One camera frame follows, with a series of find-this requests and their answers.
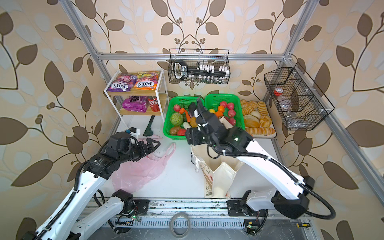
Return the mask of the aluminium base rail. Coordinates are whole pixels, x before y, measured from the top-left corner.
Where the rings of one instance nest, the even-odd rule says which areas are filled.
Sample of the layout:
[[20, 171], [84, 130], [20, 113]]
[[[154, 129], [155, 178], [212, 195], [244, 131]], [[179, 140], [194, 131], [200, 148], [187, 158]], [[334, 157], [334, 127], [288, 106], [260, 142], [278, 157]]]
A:
[[[208, 229], [243, 229], [251, 235], [258, 235], [267, 223], [276, 220], [275, 227], [282, 230], [302, 229], [308, 240], [319, 240], [314, 221], [304, 215], [296, 220], [289, 219], [276, 210], [249, 210], [240, 199], [142, 199], [133, 198], [137, 207], [137, 214], [132, 216], [115, 215], [106, 224], [112, 224], [114, 228], [166, 228], [173, 215], [184, 212], [192, 223], [192, 228]], [[80, 215], [80, 219], [87, 217], [99, 206], [88, 204]], [[298, 228], [297, 223], [309, 223], [310, 228]]]

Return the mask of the orange Fox's candy bag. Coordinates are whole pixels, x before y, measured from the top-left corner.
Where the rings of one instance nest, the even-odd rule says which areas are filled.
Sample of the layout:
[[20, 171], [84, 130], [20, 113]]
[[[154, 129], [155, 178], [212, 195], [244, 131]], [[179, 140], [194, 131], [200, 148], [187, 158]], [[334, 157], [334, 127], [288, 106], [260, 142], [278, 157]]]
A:
[[158, 85], [161, 72], [159, 71], [144, 71], [137, 73], [137, 81], [134, 89], [137, 90], [155, 90]]

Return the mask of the purple Fox's candy bag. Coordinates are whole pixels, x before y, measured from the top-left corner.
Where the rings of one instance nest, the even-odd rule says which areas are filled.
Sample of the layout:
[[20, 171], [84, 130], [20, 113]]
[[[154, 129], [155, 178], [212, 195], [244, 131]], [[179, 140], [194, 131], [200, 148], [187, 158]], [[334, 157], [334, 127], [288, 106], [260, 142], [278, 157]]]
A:
[[108, 92], [130, 92], [135, 86], [138, 77], [136, 74], [119, 74], [107, 88]]

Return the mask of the red cola can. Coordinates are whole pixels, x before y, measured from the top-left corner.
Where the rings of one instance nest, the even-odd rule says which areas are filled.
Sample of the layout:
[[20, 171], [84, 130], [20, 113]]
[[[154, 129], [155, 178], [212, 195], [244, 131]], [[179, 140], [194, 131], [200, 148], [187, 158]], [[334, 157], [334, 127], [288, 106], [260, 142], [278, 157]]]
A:
[[159, 101], [156, 96], [148, 96], [148, 101], [149, 101], [150, 108], [153, 112], [160, 111]]

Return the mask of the brown potato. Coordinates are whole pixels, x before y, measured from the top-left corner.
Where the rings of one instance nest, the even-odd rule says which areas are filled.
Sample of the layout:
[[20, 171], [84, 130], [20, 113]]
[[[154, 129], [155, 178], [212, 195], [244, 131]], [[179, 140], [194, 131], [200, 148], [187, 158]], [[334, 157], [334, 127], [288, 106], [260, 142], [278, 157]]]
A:
[[169, 131], [169, 134], [171, 136], [176, 136], [178, 134], [178, 131], [181, 129], [180, 126], [175, 126], [175, 127], [172, 127]]

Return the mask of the red tomato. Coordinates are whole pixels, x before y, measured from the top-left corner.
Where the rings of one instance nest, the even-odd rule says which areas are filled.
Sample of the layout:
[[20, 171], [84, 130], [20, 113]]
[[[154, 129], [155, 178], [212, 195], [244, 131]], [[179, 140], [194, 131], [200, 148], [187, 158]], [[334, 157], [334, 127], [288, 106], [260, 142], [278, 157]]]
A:
[[186, 129], [179, 129], [178, 131], [177, 131], [177, 135], [178, 136], [185, 136], [185, 134], [186, 134]]

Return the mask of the dark purple eggplant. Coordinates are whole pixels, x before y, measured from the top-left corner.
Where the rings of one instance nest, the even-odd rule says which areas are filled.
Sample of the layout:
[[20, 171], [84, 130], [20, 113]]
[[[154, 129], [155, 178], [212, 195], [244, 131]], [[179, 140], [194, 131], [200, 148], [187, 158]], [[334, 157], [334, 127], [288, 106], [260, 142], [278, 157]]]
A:
[[188, 107], [188, 113], [191, 118], [195, 116], [196, 109], [197, 109], [196, 103], [195, 102], [190, 103]]

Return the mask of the red capped plastic bottle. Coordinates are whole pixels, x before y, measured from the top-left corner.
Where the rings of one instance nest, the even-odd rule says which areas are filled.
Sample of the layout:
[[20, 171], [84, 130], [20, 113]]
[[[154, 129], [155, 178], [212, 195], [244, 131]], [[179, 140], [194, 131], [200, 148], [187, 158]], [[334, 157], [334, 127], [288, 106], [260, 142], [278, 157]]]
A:
[[274, 94], [278, 102], [281, 102], [286, 99], [286, 97], [284, 96], [284, 89], [280, 87], [276, 87], [274, 89]]

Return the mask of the purple snack packet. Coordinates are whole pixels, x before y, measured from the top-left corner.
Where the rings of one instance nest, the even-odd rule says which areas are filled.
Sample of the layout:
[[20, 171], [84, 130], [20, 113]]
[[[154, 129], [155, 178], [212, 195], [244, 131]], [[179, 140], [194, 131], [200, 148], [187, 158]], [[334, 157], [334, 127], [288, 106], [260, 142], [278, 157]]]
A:
[[123, 102], [123, 108], [127, 111], [145, 113], [148, 108], [147, 96], [129, 96]]

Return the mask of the left green plastic basket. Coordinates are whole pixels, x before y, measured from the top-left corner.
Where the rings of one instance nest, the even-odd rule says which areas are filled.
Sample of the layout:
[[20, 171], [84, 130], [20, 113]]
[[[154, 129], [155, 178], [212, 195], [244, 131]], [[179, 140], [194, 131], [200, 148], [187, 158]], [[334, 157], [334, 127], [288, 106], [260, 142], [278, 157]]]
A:
[[188, 117], [189, 107], [192, 103], [197, 104], [197, 99], [204, 100], [199, 97], [174, 97], [170, 100], [167, 110], [163, 133], [167, 138], [172, 140], [186, 140], [184, 135], [178, 134], [180, 129], [184, 129], [185, 123], [189, 124], [191, 117]]

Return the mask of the green cabbage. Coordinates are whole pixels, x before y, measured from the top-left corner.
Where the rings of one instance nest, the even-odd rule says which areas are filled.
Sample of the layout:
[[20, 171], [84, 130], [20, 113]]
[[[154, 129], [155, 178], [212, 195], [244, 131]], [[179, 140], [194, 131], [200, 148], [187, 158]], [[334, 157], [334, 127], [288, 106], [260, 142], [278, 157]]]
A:
[[184, 122], [184, 118], [179, 112], [175, 112], [171, 115], [170, 122], [173, 126], [181, 126]]

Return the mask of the small yellow screwdriver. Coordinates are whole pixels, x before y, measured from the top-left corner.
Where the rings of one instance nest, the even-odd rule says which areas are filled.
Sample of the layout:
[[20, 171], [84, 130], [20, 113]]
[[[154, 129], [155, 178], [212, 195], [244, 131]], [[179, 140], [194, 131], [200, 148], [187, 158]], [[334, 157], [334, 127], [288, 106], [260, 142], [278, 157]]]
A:
[[311, 224], [309, 224], [309, 223], [297, 223], [296, 226], [298, 228], [310, 228]]

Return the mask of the orange carrot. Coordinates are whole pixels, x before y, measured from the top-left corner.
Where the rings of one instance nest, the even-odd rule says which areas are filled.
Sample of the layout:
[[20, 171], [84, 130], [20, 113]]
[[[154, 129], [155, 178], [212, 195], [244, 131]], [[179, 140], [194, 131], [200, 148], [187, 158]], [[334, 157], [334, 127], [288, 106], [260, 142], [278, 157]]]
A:
[[179, 113], [183, 116], [185, 122], [190, 122], [191, 117], [188, 113], [188, 110], [186, 110], [185, 108], [181, 108]]

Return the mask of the pink plastic bag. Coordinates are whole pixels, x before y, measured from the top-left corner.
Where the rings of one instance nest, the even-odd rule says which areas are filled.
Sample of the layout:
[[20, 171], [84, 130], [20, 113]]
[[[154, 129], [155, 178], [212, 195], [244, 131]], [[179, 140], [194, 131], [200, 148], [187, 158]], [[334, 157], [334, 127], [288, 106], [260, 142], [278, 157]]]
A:
[[166, 143], [166, 148], [162, 151], [156, 150], [137, 162], [121, 164], [110, 177], [112, 186], [116, 191], [124, 190], [131, 194], [139, 191], [163, 173], [175, 150], [176, 143]]

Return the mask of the cream canvas tote bag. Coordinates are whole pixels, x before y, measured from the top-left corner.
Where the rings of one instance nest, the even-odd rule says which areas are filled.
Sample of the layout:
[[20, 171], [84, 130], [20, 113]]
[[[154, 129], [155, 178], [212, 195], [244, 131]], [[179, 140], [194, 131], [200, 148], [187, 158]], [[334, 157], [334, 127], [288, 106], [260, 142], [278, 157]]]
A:
[[191, 152], [196, 172], [202, 172], [205, 178], [205, 198], [230, 199], [230, 187], [244, 163], [225, 156], [215, 159], [214, 150], [207, 144], [191, 146]]

